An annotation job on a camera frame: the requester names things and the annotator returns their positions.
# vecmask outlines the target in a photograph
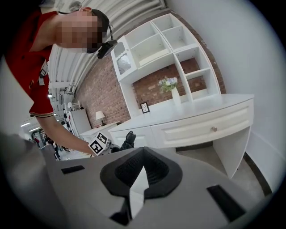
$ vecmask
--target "white vase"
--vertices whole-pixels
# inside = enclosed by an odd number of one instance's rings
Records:
[[[172,89],[171,92],[175,105],[179,106],[181,104],[181,98],[177,88]]]

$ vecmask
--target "drawer handle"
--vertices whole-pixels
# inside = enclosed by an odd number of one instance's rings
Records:
[[[212,127],[211,128],[214,132],[217,132],[218,131],[218,128],[217,127]]]

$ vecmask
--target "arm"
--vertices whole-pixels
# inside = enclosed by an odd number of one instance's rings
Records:
[[[88,142],[83,141],[67,131],[60,123],[57,122],[54,116],[36,118],[45,133],[59,145],[94,155],[93,151],[88,146]]]

